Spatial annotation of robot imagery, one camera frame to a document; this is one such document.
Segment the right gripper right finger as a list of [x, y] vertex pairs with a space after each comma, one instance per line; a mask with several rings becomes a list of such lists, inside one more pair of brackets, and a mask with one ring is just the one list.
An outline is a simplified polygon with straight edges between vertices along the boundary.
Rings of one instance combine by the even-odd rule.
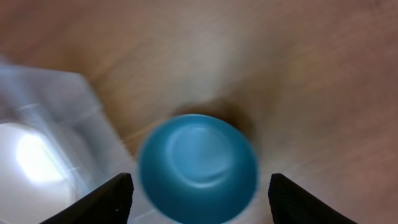
[[275, 224], [356, 224], [280, 173], [268, 190]]

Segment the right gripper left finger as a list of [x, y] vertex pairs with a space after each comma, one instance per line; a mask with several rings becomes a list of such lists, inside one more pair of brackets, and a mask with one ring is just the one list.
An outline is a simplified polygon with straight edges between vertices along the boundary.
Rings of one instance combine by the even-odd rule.
[[131, 174], [120, 173], [41, 224], [127, 224], [133, 192]]

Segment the cream bowl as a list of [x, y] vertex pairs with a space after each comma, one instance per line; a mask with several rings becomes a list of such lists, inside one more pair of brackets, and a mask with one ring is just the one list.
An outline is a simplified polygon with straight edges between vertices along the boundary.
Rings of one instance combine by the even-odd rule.
[[41, 223], [75, 202], [75, 189], [51, 152], [37, 130], [1, 125], [1, 223]]

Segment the dark blue bowl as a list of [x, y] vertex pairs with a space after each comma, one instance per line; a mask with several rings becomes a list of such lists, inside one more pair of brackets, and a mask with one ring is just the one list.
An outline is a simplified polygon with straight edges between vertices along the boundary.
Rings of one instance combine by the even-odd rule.
[[253, 200], [259, 164], [248, 138], [207, 115], [174, 116], [140, 146], [137, 174], [149, 202], [179, 223], [226, 223]]

